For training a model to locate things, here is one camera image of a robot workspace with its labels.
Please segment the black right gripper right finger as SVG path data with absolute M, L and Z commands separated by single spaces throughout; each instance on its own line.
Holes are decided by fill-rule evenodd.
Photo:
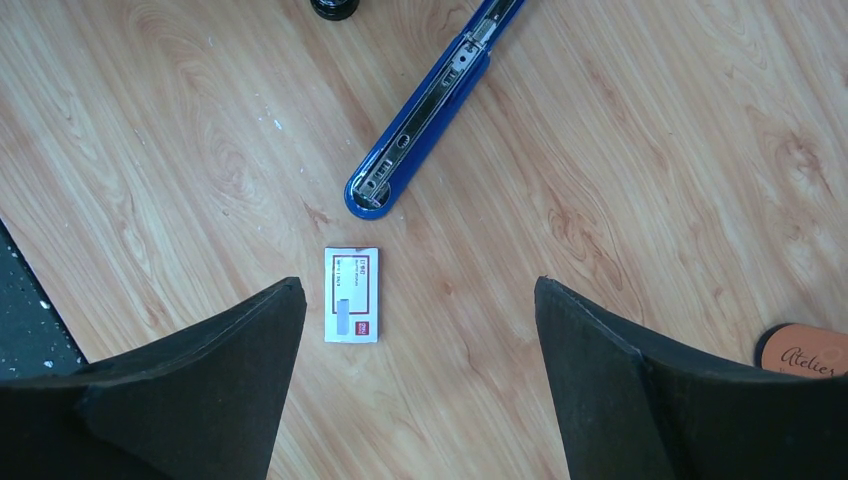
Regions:
M 574 479 L 843 479 L 847 381 L 687 346 L 540 277 L 535 322 Z

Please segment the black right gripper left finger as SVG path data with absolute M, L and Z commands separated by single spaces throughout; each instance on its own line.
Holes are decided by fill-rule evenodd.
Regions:
M 1 385 L 5 479 L 263 479 L 307 302 L 282 279 L 67 375 Z

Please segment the blue stapler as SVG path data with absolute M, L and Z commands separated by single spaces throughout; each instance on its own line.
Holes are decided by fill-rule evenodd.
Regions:
M 486 72 L 523 0 L 482 2 L 364 157 L 344 189 L 357 218 L 384 217 Z

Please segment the white red staple box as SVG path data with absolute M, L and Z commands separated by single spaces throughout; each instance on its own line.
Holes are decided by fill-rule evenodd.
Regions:
M 324 341 L 366 344 L 379 338 L 379 250 L 324 249 Z

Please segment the black stapler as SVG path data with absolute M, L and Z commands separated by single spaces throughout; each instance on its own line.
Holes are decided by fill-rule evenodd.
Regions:
M 314 12 L 329 21 L 349 18 L 359 6 L 359 0 L 310 0 Z

